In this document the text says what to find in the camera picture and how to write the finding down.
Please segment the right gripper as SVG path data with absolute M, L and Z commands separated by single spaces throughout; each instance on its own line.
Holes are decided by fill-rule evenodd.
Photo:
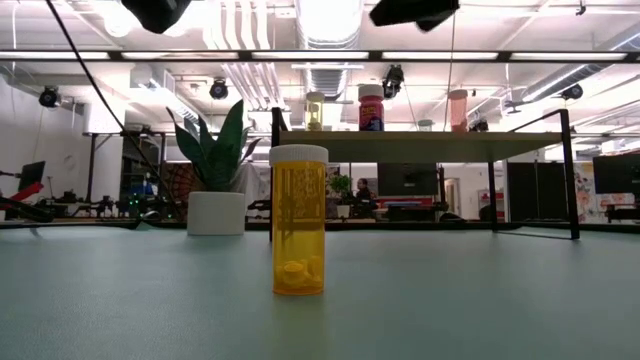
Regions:
M 453 16 L 459 0 L 380 0 L 369 12 L 376 27 L 414 23 L 429 32 Z

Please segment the pink medicine bottle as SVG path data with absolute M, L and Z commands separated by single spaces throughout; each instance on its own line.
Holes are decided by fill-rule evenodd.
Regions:
M 448 94 L 449 118 L 452 132 L 467 131 L 467 98 L 465 89 L 452 90 Z

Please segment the red medicine bottle white cap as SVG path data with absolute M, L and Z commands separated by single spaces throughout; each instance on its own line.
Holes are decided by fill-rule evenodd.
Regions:
M 384 130 L 384 92 L 381 85 L 364 84 L 358 88 L 359 130 Z

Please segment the pale green medicine bottle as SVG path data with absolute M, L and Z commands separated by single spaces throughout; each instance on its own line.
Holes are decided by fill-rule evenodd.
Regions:
M 308 131 L 323 129 L 323 106 L 325 96 L 321 92 L 306 94 L 305 124 Z

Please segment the orange medicine bottle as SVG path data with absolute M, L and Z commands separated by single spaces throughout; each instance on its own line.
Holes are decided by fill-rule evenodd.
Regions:
M 328 150 L 279 145 L 270 150 L 273 291 L 315 295 L 324 290 Z

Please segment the wooden shelf black legs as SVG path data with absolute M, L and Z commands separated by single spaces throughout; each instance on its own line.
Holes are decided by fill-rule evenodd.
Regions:
M 561 131 L 524 133 L 520 125 L 508 132 L 292 132 L 282 110 L 271 110 L 271 145 L 319 145 L 330 160 L 341 163 L 484 163 L 488 170 L 490 229 L 497 233 L 495 163 L 548 145 L 561 144 L 565 178 L 569 239 L 580 238 L 574 183 L 572 133 L 566 109 L 556 109 L 542 119 L 558 116 Z

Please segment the patterned cloth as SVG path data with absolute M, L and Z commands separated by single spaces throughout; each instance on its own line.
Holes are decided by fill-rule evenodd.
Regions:
M 165 162 L 162 175 L 167 185 L 166 191 L 176 204 L 176 217 L 180 221 L 185 221 L 188 210 L 187 202 L 191 190 L 191 164 Z

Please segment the small potted plant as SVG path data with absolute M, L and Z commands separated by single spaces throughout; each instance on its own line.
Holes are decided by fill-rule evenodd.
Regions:
M 329 185 L 338 197 L 336 203 L 337 217 L 345 221 L 350 216 L 351 205 L 353 203 L 351 178 L 347 175 L 335 175 L 330 179 Z

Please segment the small black monitor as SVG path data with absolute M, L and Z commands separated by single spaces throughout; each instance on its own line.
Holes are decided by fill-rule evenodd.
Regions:
M 39 192 L 42 188 L 42 178 L 46 162 L 39 161 L 26 164 L 22 167 L 19 177 L 19 191 L 34 190 Z

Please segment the white plant pot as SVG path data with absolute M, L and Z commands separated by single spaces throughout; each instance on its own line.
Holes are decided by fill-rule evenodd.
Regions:
M 189 194 L 187 233 L 191 236 L 237 236 L 245 232 L 245 195 L 194 191 Z

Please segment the black partition panel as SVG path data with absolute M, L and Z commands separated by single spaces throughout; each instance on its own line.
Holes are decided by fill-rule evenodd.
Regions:
M 512 222 L 568 220 L 562 163 L 508 163 L 507 190 Z

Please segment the red bar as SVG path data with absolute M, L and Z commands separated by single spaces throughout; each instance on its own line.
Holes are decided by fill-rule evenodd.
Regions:
M 19 190 L 16 194 L 9 197 L 10 200 L 22 202 L 30 196 L 39 193 L 43 188 L 43 185 L 39 182 L 33 183 L 26 188 Z M 0 211 L 4 211 L 8 208 L 8 205 L 0 203 Z

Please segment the green table mat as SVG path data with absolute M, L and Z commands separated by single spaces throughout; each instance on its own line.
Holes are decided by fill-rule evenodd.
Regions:
M 263 232 L 0 231 L 0 360 L 640 360 L 640 235 L 331 233 L 279 296 Z

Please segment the silver ventilation duct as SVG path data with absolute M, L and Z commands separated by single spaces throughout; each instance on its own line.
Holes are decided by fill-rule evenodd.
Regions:
M 299 47 L 304 50 L 354 50 L 364 0 L 294 0 Z M 308 91 L 337 100 L 346 88 L 348 70 L 306 70 Z

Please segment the black table frame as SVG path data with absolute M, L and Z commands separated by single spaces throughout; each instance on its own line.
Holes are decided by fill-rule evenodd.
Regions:
M 52 222 L 52 223 L 34 223 L 34 222 L 0 222 L 0 230 L 19 229 L 19 228 L 38 228 L 38 227 L 116 227 L 129 230 L 142 228 L 142 225 L 148 225 L 151 228 L 158 229 L 179 229 L 185 230 L 185 223 L 175 222 L 158 222 L 158 221 L 106 221 L 106 222 Z M 523 228 L 541 228 L 541 229 L 560 229 L 568 230 L 568 223 L 553 222 L 516 222 L 516 223 L 498 223 L 497 229 L 500 231 L 511 231 Z M 327 223 L 325 228 L 328 231 L 356 231 L 356 230 L 384 230 L 384 231 L 467 231 L 467 230 L 491 230 L 490 223 L 483 222 L 467 222 L 467 223 L 418 223 L 418 222 L 394 222 L 394 223 Z M 629 233 L 640 234 L 640 225 L 630 224 L 580 224 L 580 231 L 594 232 L 611 232 L 611 233 Z

